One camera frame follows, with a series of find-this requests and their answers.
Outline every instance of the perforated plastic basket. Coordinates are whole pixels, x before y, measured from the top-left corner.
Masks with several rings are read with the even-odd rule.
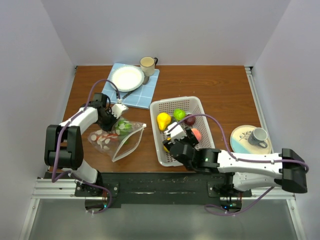
[[[169,153],[165,152],[162,142],[166,139],[166,135],[158,128],[157,116],[160,113],[167,113],[170,116],[173,116],[175,109],[182,109],[187,114],[205,113],[201,105],[200,99],[195,96],[169,98],[160,101],[154,101],[153,103],[151,103],[150,115],[156,154],[159,163],[165,167],[181,166],[182,163],[176,161],[169,155]],[[195,147],[196,149],[215,148],[214,140],[212,139],[208,121],[205,117],[197,116],[193,128],[198,129],[202,135],[202,140]]]

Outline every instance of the round plate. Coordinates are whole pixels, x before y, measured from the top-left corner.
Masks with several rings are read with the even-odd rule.
[[[123,66],[112,73],[110,81],[113,82],[120,92],[130,92],[143,83],[144,73],[136,66]]]
[[[242,125],[234,129],[230,136],[230,145],[233,152],[240,154],[270,154],[271,153],[271,141],[268,137],[265,142],[268,144],[267,148],[251,145],[248,142],[248,137],[251,132],[257,127],[251,125]]]

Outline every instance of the mug handle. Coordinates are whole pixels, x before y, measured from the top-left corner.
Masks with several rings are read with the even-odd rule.
[[[260,142],[258,145],[259,145],[259,147],[261,147],[263,149],[266,149],[268,147],[268,144],[265,141]]]

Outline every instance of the mug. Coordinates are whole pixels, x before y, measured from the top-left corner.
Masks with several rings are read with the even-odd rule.
[[[155,73],[158,58],[145,56],[140,60],[140,67],[145,77],[150,77]]]
[[[267,138],[267,131],[261,127],[257,127],[251,132],[250,136],[248,137],[248,142],[251,145],[266,149],[268,147],[268,144],[265,142]]]

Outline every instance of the clear ziplock bag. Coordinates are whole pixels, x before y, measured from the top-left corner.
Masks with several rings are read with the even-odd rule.
[[[136,150],[146,126],[145,123],[128,121],[121,117],[112,131],[91,132],[88,140],[99,152],[108,154],[112,162],[115,162]]]

